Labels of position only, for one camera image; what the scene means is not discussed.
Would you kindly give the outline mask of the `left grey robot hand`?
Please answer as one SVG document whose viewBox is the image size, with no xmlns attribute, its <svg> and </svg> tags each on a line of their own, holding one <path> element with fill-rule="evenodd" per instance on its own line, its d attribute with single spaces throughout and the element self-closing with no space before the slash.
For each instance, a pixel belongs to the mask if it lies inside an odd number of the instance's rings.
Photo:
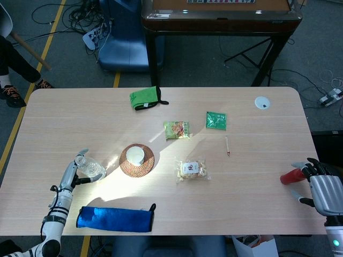
<svg viewBox="0 0 343 257">
<path fill-rule="evenodd" d="M 86 156 L 87 152 L 88 152 L 88 148 L 85 148 L 81 150 L 76 156 L 81 155 L 81 156 L 87 157 Z M 94 181 L 94 178 L 90 178 L 82 174 L 80 169 L 78 169 L 77 165 L 75 164 L 73 160 L 68 165 L 62 177 L 60 185 L 58 186 L 58 191 L 61 192 L 62 190 L 68 190 L 72 192 L 76 185 L 88 184 L 88 183 L 93 183 L 93 182 L 96 182 Z"/>
</svg>

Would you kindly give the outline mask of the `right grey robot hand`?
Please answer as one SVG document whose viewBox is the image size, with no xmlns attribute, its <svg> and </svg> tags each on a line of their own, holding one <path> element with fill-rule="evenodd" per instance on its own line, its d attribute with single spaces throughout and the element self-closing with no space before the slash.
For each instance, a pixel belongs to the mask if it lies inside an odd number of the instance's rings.
<svg viewBox="0 0 343 257">
<path fill-rule="evenodd" d="M 343 216 L 343 182 L 337 169 L 314 158 L 292 166 L 304 173 L 312 195 L 309 199 L 292 189 L 291 194 L 298 202 L 314 207 L 326 217 Z"/>
</svg>

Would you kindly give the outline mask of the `transparent plastic water bottle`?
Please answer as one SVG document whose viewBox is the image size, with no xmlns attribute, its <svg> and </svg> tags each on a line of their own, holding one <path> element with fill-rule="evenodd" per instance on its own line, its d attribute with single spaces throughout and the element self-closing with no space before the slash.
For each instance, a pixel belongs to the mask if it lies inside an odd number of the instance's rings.
<svg viewBox="0 0 343 257">
<path fill-rule="evenodd" d="M 103 179 L 106 176 L 106 169 L 96 160 L 78 155 L 74 159 L 75 164 L 81 173 L 94 178 L 94 181 Z"/>
</svg>

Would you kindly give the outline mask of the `red cylinder object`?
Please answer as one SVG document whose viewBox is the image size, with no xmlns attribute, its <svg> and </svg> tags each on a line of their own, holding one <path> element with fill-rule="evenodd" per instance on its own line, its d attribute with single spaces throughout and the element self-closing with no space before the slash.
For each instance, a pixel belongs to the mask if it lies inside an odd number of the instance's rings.
<svg viewBox="0 0 343 257">
<path fill-rule="evenodd" d="M 306 176 L 300 168 L 296 168 L 282 176 L 280 176 L 280 181 L 283 185 L 289 185 L 292 183 L 301 182 L 306 179 Z"/>
</svg>

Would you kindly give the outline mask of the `round woven rattan coaster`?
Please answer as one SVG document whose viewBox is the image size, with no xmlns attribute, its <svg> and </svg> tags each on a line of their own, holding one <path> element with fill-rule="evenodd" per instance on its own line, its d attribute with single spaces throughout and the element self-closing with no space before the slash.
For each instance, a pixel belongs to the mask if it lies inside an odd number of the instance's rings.
<svg viewBox="0 0 343 257">
<path fill-rule="evenodd" d="M 126 159 L 126 151 L 132 146 L 139 146 L 144 150 L 144 153 L 145 153 L 144 162 L 140 166 L 132 165 Z M 142 145 L 139 143 L 134 143 L 127 146 L 122 151 L 120 155 L 120 159 L 119 159 L 119 164 L 120 164 L 120 168 L 126 175 L 133 178 L 140 178 L 147 175 L 153 169 L 154 161 L 155 161 L 154 154 L 148 146 Z"/>
</svg>

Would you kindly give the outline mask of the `white paper cup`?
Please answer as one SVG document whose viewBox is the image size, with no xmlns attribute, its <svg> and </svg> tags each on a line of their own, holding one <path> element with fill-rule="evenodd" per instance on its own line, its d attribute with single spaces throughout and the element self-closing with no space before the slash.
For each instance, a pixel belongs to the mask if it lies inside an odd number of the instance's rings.
<svg viewBox="0 0 343 257">
<path fill-rule="evenodd" d="M 132 165 L 142 165 L 144 162 L 144 157 L 144 150 L 139 146 L 132 146 L 126 151 L 126 159 Z"/>
</svg>

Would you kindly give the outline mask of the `black box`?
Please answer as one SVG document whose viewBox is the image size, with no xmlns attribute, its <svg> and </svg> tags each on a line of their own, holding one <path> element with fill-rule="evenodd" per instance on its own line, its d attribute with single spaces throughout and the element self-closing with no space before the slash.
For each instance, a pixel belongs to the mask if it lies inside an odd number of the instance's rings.
<svg viewBox="0 0 343 257">
<path fill-rule="evenodd" d="M 343 130 L 312 131 L 311 136 L 319 161 L 343 172 Z"/>
</svg>

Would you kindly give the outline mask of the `blue cloth black trim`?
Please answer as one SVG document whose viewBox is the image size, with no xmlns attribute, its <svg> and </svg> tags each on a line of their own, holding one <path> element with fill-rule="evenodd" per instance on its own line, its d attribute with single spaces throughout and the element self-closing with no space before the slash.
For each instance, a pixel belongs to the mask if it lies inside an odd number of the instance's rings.
<svg viewBox="0 0 343 257">
<path fill-rule="evenodd" d="M 77 228 L 118 232 L 151 232 L 156 204 L 149 210 L 84 206 L 76 221 Z"/>
</svg>

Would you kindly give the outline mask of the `white paper box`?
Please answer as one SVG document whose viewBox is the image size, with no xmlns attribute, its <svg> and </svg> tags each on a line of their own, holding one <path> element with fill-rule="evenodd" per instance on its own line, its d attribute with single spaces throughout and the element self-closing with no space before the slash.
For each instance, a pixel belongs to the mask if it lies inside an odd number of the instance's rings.
<svg viewBox="0 0 343 257">
<path fill-rule="evenodd" d="M 279 257 L 272 235 L 232 236 L 238 257 Z"/>
</svg>

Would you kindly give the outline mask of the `black shoe orange laces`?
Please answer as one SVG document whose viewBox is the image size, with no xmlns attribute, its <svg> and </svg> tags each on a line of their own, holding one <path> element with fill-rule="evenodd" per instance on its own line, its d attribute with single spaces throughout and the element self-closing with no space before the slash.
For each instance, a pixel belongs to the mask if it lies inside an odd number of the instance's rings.
<svg viewBox="0 0 343 257">
<path fill-rule="evenodd" d="M 0 99 L 5 100 L 7 105 L 12 108 L 22 108 L 26 106 L 24 99 L 20 96 L 14 86 L 0 88 Z"/>
<path fill-rule="evenodd" d="M 35 89 L 52 89 L 54 88 L 48 81 L 45 79 L 40 79 L 35 83 Z"/>
</svg>

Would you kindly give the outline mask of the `grey power strip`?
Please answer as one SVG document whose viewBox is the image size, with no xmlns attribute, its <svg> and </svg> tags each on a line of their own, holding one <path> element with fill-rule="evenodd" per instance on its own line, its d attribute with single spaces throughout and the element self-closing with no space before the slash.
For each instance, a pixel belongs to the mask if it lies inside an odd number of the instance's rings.
<svg viewBox="0 0 343 257">
<path fill-rule="evenodd" d="M 319 99 L 319 103 L 325 107 L 328 107 L 343 98 L 343 92 L 338 89 L 334 88 L 329 91 L 325 96 Z"/>
</svg>

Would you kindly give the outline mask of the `green cloth black trim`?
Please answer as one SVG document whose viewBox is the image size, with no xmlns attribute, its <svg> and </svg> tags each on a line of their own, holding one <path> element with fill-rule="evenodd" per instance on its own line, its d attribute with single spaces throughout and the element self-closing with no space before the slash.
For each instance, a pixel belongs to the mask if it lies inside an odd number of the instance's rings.
<svg viewBox="0 0 343 257">
<path fill-rule="evenodd" d="M 135 111 L 153 108 L 158 104 L 168 105 L 161 99 L 160 87 L 149 87 L 130 94 L 130 103 Z"/>
</svg>

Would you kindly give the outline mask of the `light green snack packet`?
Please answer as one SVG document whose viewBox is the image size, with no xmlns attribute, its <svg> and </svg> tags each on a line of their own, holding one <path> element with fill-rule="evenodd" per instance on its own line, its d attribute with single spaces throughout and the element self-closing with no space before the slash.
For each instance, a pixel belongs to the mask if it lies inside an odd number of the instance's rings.
<svg viewBox="0 0 343 257">
<path fill-rule="evenodd" d="M 165 129 L 165 138 L 169 139 L 189 139 L 190 125 L 185 121 L 165 121 L 163 123 Z"/>
</svg>

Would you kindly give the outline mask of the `person leg black trousers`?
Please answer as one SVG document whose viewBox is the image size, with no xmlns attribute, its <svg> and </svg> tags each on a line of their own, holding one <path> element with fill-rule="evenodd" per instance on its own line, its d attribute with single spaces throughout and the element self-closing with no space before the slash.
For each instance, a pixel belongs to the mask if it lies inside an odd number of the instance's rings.
<svg viewBox="0 0 343 257">
<path fill-rule="evenodd" d="M 11 86 L 9 68 L 21 75 L 30 83 L 37 84 L 41 74 L 33 68 L 22 55 L 15 50 L 13 45 L 0 35 L 0 86 Z"/>
</svg>

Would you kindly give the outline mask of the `clear snack bag white label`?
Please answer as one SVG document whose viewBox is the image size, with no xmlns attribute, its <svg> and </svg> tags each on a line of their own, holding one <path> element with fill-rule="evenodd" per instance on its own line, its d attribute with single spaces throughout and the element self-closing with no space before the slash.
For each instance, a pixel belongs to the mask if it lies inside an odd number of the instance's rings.
<svg viewBox="0 0 343 257">
<path fill-rule="evenodd" d="M 188 180 L 211 180 L 204 158 L 175 160 L 176 182 Z"/>
</svg>

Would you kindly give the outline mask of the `dark green sachet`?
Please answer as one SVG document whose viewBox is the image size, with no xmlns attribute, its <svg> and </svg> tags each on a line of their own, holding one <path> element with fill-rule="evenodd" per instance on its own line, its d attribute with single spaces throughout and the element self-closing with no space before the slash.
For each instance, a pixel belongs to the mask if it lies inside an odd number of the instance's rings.
<svg viewBox="0 0 343 257">
<path fill-rule="evenodd" d="M 206 113 L 205 126 L 207 129 L 218 129 L 225 131 L 227 129 L 227 114 L 208 111 Z"/>
</svg>

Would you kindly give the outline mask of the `white power strip with plugs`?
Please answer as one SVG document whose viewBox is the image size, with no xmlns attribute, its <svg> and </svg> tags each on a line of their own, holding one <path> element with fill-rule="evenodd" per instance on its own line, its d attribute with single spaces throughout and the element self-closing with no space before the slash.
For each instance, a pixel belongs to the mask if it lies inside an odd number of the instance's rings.
<svg viewBox="0 0 343 257">
<path fill-rule="evenodd" d="M 95 27 L 91 31 L 87 32 L 83 35 L 82 39 L 85 46 L 89 50 L 97 50 L 101 43 L 105 41 L 105 39 L 109 36 L 111 32 L 111 26 L 107 23 L 102 23 L 101 25 Z"/>
</svg>

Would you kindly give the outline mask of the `blue machine base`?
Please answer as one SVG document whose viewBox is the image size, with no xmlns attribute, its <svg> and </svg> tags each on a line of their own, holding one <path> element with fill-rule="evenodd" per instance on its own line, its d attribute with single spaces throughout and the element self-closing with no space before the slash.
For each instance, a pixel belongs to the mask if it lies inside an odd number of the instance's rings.
<svg viewBox="0 0 343 257">
<path fill-rule="evenodd" d="M 98 62 L 107 71 L 148 72 L 141 0 L 99 0 L 109 35 Z"/>
</svg>

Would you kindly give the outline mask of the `black tripod stand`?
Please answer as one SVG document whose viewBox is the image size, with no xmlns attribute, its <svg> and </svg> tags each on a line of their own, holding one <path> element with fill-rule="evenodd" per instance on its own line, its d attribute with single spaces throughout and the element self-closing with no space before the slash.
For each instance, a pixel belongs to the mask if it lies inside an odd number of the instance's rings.
<svg viewBox="0 0 343 257">
<path fill-rule="evenodd" d="M 251 59 L 247 53 L 264 45 L 264 44 L 267 44 L 267 47 L 264 51 L 264 53 L 262 54 L 262 57 L 260 58 L 259 61 L 255 62 L 253 59 Z M 252 65 L 252 67 L 249 67 L 249 66 L 246 66 L 245 64 L 243 64 L 242 62 L 239 61 L 239 63 L 244 67 L 244 68 L 250 68 L 250 69 L 261 69 L 262 68 L 262 64 L 263 62 L 266 60 L 271 48 L 273 46 L 273 40 L 271 37 L 268 37 L 246 49 L 244 49 L 243 51 L 240 51 L 238 52 L 237 54 L 235 55 L 232 55 L 232 56 L 225 56 L 226 59 L 224 59 L 223 63 L 224 63 L 224 66 L 227 66 L 226 64 L 232 60 L 236 60 L 238 57 L 242 57 L 243 59 L 245 59 L 248 63 L 250 63 Z"/>
</svg>

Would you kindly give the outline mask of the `white chair wooden leg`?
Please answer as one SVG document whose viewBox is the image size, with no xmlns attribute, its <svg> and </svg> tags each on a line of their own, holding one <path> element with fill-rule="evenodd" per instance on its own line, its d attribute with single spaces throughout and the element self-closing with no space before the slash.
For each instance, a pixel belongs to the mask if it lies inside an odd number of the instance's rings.
<svg viewBox="0 0 343 257">
<path fill-rule="evenodd" d="M 24 47 L 39 63 L 47 70 L 51 70 L 51 66 L 42 59 L 28 43 L 26 43 L 17 33 L 13 30 L 13 21 L 7 10 L 0 3 L 0 35 L 4 38 L 11 36 L 20 46 Z"/>
</svg>

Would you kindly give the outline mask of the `dark wood mahjong table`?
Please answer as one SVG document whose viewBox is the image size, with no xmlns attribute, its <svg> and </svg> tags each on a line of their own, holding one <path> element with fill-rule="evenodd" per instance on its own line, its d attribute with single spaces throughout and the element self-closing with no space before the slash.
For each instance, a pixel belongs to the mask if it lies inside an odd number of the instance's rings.
<svg viewBox="0 0 343 257">
<path fill-rule="evenodd" d="M 187 0 L 141 0 L 151 85 L 159 87 L 158 36 L 267 36 L 273 46 L 253 87 L 262 84 L 276 58 L 302 21 L 297 0 L 256 0 L 253 4 L 187 4 Z"/>
</svg>

